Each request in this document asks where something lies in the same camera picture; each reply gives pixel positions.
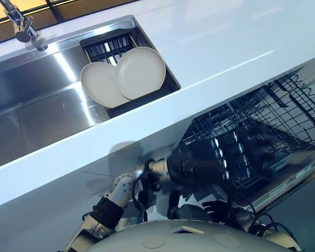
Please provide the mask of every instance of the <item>sink basin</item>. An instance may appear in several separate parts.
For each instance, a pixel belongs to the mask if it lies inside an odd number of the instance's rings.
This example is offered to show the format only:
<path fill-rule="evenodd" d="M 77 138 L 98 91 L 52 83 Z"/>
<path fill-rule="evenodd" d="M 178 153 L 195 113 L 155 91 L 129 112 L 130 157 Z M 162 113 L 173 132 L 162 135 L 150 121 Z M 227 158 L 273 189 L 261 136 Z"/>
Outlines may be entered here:
<path fill-rule="evenodd" d="M 154 48 L 133 16 L 59 37 L 45 51 L 17 51 L 0 59 L 0 166 L 154 99 L 148 95 L 119 108 L 94 102 L 79 75 L 89 63 L 82 40 L 130 29 L 138 46 Z M 162 96 L 180 85 L 167 67 Z"/>

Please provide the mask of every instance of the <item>faucet spout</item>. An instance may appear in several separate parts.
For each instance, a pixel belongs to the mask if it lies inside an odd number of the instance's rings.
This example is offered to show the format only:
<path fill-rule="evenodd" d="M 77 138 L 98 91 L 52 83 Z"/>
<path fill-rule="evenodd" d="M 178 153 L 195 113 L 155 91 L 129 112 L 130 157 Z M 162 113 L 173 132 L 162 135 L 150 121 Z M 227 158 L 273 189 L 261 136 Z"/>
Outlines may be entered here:
<path fill-rule="evenodd" d="M 31 41 L 33 45 L 38 44 L 34 43 L 39 39 L 39 34 L 32 26 L 33 18 L 25 18 L 17 6 L 9 0 L 0 0 L 0 3 L 4 7 L 7 17 L 13 22 L 16 39 L 24 43 Z M 38 50 L 45 50 L 46 48 L 47 46 L 37 47 Z"/>

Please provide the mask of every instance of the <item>cable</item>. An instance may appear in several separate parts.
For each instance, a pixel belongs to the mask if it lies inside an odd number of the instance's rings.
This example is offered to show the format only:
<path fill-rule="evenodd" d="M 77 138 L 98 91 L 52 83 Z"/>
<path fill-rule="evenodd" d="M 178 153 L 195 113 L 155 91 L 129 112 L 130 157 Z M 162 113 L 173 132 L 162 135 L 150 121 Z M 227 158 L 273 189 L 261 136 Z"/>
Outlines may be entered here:
<path fill-rule="evenodd" d="M 141 208 L 139 202 L 137 201 L 137 199 L 135 198 L 135 186 L 137 185 L 138 183 L 138 180 L 139 179 L 136 179 L 133 183 L 133 186 L 132 186 L 132 200 L 133 200 L 133 203 L 135 205 L 135 207 L 140 211 L 140 212 L 143 212 L 143 209 Z"/>
<path fill-rule="evenodd" d="M 242 198 L 244 198 L 244 200 L 246 200 L 246 202 L 250 205 L 250 207 L 251 207 L 251 209 L 252 209 L 252 211 L 253 211 L 254 216 L 256 217 L 256 216 L 257 216 L 257 211 L 256 211 L 255 208 L 253 207 L 251 201 L 250 201 L 247 197 L 245 197 L 243 194 L 241 194 L 241 193 L 237 193 L 237 194 L 238 194 L 239 196 L 241 196 Z"/>
<path fill-rule="evenodd" d="M 260 229 L 259 233 L 258 233 L 258 236 L 263 236 L 264 232 L 265 232 L 267 229 L 269 229 L 269 228 L 271 228 L 271 227 L 275 227 L 275 226 L 282 227 L 282 228 L 289 234 L 289 236 L 292 237 L 292 239 L 297 242 L 297 240 L 296 240 L 294 234 L 292 233 L 292 231 L 289 230 L 289 228 L 286 227 L 284 224 L 281 224 L 281 223 L 278 223 L 278 222 L 273 222 L 273 223 L 267 224 L 265 227 L 262 227 L 262 228 Z"/>
<path fill-rule="evenodd" d="M 268 218 L 270 218 L 271 222 L 274 223 L 274 219 L 272 218 L 272 216 L 270 216 L 269 214 L 267 213 L 262 213 L 262 214 L 259 214 L 257 215 L 257 217 L 254 218 L 254 220 L 252 221 L 250 227 L 248 228 L 248 232 L 250 231 L 250 229 L 254 226 L 254 224 L 257 222 L 257 220 L 259 220 L 260 217 L 262 216 L 268 216 Z"/>
<path fill-rule="evenodd" d="M 89 214 L 92 214 L 92 213 L 93 213 L 93 212 L 88 212 L 88 213 L 84 214 L 84 215 L 82 216 L 82 220 L 84 221 L 84 220 L 85 220 L 85 217 L 88 216 Z"/>

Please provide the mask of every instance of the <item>black dish drying rack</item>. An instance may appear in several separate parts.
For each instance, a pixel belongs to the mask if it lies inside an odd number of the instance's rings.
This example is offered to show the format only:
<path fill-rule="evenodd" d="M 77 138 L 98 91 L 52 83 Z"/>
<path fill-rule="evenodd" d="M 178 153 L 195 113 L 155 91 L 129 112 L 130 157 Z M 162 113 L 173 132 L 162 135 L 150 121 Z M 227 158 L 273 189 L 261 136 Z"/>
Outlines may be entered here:
<path fill-rule="evenodd" d="M 116 29 L 104 34 L 96 35 L 80 41 L 80 46 L 90 62 L 105 62 L 116 66 L 120 58 L 129 50 L 153 45 L 138 27 L 131 29 Z M 162 87 L 152 93 L 131 100 L 116 108 L 107 108 L 111 118 L 140 107 L 146 103 L 166 96 L 180 89 L 180 85 L 166 66 L 166 75 Z"/>
<path fill-rule="evenodd" d="M 251 148 L 246 151 L 244 155 L 250 159 L 249 177 L 240 179 L 232 176 L 229 180 L 234 189 L 245 190 L 243 193 L 246 196 L 270 183 L 273 174 L 264 171 L 264 163 L 277 168 L 279 164 L 282 166 L 282 158 L 290 153 L 315 149 L 315 94 L 299 80 L 297 74 L 285 75 L 195 118 L 184 134 L 179 149 L 184 144 L 219 138 L 231 132 L 245 138 L 245 130 L 259 126 L 266 128 L 266 134 L 258 133 L 258 141 L 266 140 L 269 135 L 275 138 L 266 148 L 267 154 L 276 157 L 276 160 L 259 162 L 254 159 L 258 155 L 256 151 Z"/>

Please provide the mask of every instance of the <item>kitchen counter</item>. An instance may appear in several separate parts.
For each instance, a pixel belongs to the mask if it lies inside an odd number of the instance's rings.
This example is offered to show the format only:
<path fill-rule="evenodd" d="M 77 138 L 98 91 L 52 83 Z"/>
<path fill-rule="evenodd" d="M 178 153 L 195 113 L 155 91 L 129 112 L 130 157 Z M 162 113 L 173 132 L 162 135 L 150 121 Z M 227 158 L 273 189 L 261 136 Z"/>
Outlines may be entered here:
<path fill-rule="evenodd" d="M 164 98 L 0 166 L 0 205 L 145 139 L 143 152 L 183 130 L 171 127 L 315 57 L 315 1 L 142 0 L 41 31 L 54 38 L 134 15 L 181 85 Z M 13 39 L 6 54 L 28 50 Z"/>

